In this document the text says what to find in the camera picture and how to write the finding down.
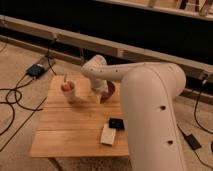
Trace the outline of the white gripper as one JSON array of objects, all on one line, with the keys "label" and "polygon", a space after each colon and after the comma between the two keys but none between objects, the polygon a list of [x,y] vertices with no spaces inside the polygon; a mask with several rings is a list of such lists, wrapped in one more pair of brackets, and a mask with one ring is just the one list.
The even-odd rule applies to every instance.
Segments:
[{"label": "white gripper", "polygon": [[96,104],[101,103],[101,95],[108,92],[106,80],[94,79],[91,81],[91,90],[95,94],[94,101]]}]

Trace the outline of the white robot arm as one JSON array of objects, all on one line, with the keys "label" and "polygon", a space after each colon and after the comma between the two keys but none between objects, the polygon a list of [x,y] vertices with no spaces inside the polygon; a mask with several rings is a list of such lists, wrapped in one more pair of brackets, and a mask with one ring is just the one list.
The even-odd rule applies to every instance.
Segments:
[{"label": "white robot arm", "polygon": [[173,99],[186,85],[180,66],[166,62],[109,65],[96,55],[81,72],[94,91],[100,90],[101,81],[120,84],[133,171],[187,171],[173,108]]}]

